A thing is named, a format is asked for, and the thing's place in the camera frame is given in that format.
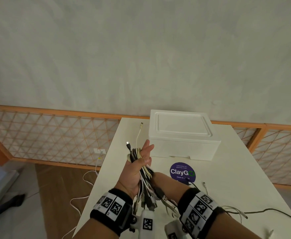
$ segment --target wooden floor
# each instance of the wooden floor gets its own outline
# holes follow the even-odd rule
[[[92,185],[83,181],[83,175],[87,171],[86,169],[36,164],[40,200],[48,239],[61,239],[77,225],[80,218],[79,213],[72,208],[69,202],[72,198],[90,194]],[[95,172],[85,175],[85,179],[93,184],[96,178]],[[76,199],[72,201],[72,204],[82,212],[87,199]],[[73,232],[64,239],[72,238]]]

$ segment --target bundle of cables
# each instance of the bundle of cables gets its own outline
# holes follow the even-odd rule
[[[143,127],[143,123],[140,124],[139,134],[136,139],[136,147],[138,144],[138,137],[140,135],[140,131]],[[130,162],[134,162],[137,159],[142,158],[141,156],[141,149],[140,148],[133,148],[131,149],[131,145],[127,142],[127,148],[129,149],[130,153],[127,155],[127,160]],[[173,204],[173,206],[167,203],[167,197],[164,195],[164,192],[159,187],[155,187],[151,183],[151,178],[154,174],[154,171],[151,169],[149,165],[145,165],[140,170],[140,183],[139,183],[139,191],[137,194],[137,199],[133,205],[133,214],[136,215],[139,202],[141,201],[141,207],[145,209],[147,206],[149,210],[154,211],[157,208],[157,200],[162,201],[165,205],[166,210],[169,208],[172,211],[173,217],[179,217],[179,213],[175,210],[177,204],[175,201],[169,200]]]

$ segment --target white styrofoam box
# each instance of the white styrofoam box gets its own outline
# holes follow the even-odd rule
[[[212,160],[221,143],[206,113],[151,110],[151,156]]]

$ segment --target table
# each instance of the table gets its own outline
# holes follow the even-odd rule
[[[144,125],[139,136],[139,147],[142,147],[144,141],[148,138],[150,120],[121,119],[74,234],[89,219],[89,214],[98,199],[116,184],[129,153],[126,141],[129,141],[132,147],[135,147],[135,140],[141,122]],[[222,142],[212,161],[191,160],[180,157],[152,157],[152,169],[170,176],[171,165],[176,162],[184,162],[190,165],[196,173],[195,185],[206,192],[202,185],[204,181],[209,195],[219,205],[234,206],[244,212],[275,208],[291,215],[290,208],[237,136],[234,129],[229,125],[214,124],[214,127]],[[157,204],[158,208],[155,209],[155,236],[157,239],[161,239],[166,238],[164,225],[174,219],[167,215],[161,202],[158,201]],[[243,225],[261,238],[266,238],[266,234],[272,229],[274,229],[273,238],[275,239],[291,238],[291,218],[275,211],[266,211],[248,216],[247,220],[243,218]],[[239,221],[238,215],[233,215],[233,217]],[[130,239],[137,237],[137,232],[132,233],[126,230],[121,234],[120,238]]]

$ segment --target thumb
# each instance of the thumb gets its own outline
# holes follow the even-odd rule
[[[150,162],[150,158],[144,159],[140,158],[132,163],[132,169],[134,172],[138,173],[142,166],[148,164]]]

